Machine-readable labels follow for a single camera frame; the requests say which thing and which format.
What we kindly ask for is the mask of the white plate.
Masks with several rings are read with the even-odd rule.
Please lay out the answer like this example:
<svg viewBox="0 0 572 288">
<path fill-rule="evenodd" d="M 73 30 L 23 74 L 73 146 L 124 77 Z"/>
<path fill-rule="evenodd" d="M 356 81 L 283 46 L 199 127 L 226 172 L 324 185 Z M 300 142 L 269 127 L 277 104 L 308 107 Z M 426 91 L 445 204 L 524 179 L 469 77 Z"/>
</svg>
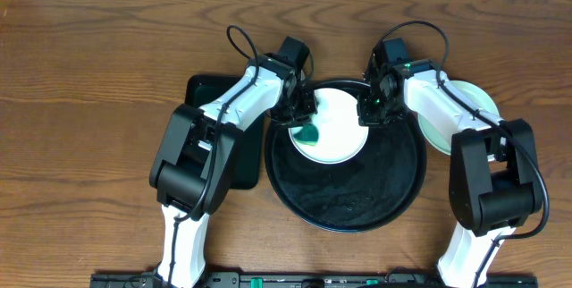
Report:
<svg viewBox="0 0 572 288">
<path fill-rule="evenodd" d="M 296 142 L 292 135 L 301 125 L 289 128 L 291 142 L 300 154 L 319 164 L 333 165 L 349 160 L 365 146 L 369 133 L 367 127 L 358 123 L 358 101 L 340 89 L 321 88 L 314 93 L 317 113 L 309 123 L 318 128 L 319 141 L 315 146 Z"/>
</svg>

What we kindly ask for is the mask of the green wavy sponge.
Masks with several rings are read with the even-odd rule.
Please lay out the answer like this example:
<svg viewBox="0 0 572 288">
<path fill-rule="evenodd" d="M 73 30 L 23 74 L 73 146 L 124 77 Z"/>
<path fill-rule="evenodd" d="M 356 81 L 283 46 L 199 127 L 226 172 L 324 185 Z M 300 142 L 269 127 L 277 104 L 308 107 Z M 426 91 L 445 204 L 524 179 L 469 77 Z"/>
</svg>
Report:
<svg viewBox="0 0 572 288">
<path fill-rule="evenodd" d="M 312 123 L 304 124 L 293 133 L 292 137 L 302 145 L 315 146 L 319 141 L 319 130 Z"/>
</svg>

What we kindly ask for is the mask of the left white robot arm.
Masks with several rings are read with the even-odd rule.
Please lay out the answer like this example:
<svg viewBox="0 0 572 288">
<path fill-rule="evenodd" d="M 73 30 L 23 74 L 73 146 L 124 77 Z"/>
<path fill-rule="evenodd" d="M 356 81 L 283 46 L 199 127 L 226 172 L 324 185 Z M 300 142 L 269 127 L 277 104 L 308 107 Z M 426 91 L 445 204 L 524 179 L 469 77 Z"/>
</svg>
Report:
<svg viewBox="0 0 572 288">
<path fill-rule="evenodd" d="M 312 93 L 303 68 L 312 62 L 307 51 L 255 55 L 220 97 L 172 113 L 149 175 L 165 221 L 157 269 L 163 287 L 193 287 L 201 278 L 208 221 L 231 187 L 231 170 L 250 125 L 268 110 L 288 125 L 315 112 L 305 106 Z"/>
</svg>

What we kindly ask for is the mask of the pale green plate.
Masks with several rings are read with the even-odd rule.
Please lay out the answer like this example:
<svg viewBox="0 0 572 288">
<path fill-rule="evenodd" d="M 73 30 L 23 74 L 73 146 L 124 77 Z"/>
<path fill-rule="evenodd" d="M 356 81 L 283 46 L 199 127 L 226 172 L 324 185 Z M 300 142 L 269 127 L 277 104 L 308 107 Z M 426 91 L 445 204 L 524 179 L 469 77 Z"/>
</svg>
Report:
<svg viewBox="0 0 572 288">
<path fill-rule="evenodd" d="M 465 96 L 489 113 L 500 115 L 498 107 L 493 99 L 482 89 L 476 85 L 462 80 L 452 80 L 451 84 L 459 89 Z M 427 142 L 435 149 L 443 154 L 450 155 L 450 144 L 442 137 L 442 135 L 422 116 L 417 116 L 420 131 L 423 133 Z"/>
</svg>

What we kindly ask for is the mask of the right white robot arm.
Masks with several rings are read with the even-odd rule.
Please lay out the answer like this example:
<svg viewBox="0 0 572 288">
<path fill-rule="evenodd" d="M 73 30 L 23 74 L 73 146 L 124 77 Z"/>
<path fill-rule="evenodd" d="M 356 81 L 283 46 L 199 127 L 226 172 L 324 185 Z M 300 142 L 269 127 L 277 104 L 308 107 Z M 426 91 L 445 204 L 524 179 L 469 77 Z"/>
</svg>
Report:
<svg viewBox="0 0 572 288">
<path fill-rule="evenodd" d="M 449 200 L 457 225 L 437 269 L 449 287 L 485 284 L 501 245 L 537 235 L 548 221 L 531 126 L 484 110 L 431 60 L 372 58 L 364 77 L 371 91 L 358 102 L 361 124 L 391 123 L 415 112 L 449 142 Z"/>
</svg>

